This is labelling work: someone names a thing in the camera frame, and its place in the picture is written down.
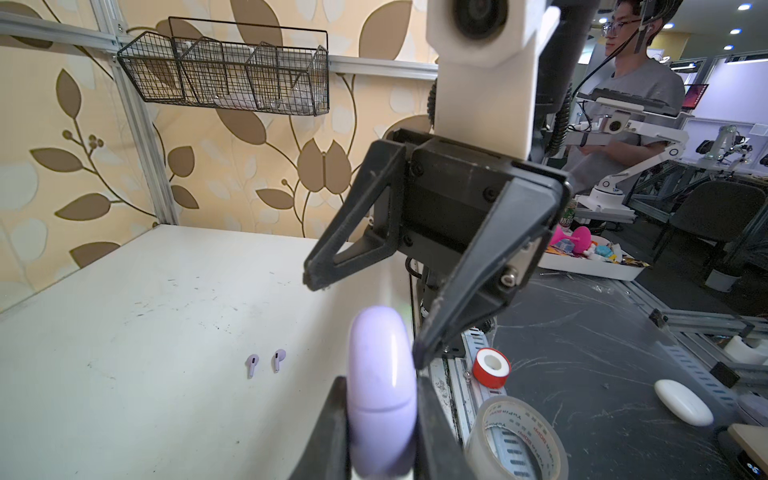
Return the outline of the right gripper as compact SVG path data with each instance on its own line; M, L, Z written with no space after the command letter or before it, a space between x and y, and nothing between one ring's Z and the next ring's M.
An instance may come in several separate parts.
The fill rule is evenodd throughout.
M571 188L559 170L433 134L400 128L386 137L371 144L306 258L303 283L322 290L398 249L443 275L454 269L413 344L421 370L457 335L507 308Z

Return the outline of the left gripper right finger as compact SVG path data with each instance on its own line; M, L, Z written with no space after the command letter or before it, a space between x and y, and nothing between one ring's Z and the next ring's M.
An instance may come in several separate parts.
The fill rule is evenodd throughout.
M417 379L417 423L415 478L431 480L469 480L475 475L441 408L432 382Z

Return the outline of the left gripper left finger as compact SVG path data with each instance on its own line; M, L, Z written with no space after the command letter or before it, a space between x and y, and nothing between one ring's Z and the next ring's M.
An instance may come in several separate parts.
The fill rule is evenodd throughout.
M351 478L348 449L347 381L336 377L290 480Z

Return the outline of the purple round earbud case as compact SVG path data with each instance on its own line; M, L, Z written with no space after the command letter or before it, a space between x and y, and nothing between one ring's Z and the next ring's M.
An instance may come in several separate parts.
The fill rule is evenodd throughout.
M417 381L401 316L386 306L361 311L349 336L349 454L361 478L404 476L415 456Z

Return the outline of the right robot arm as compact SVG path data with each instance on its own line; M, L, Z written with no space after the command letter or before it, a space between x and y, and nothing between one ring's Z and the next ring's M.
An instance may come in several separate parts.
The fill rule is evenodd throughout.
M534 138L562 104L594 1L432 1L439 57L434 126L373 142L347 201L304 264L326 288L401 252L437 276L412 345L353 329L349 364L422 369L526 285L571 196L535 163Z

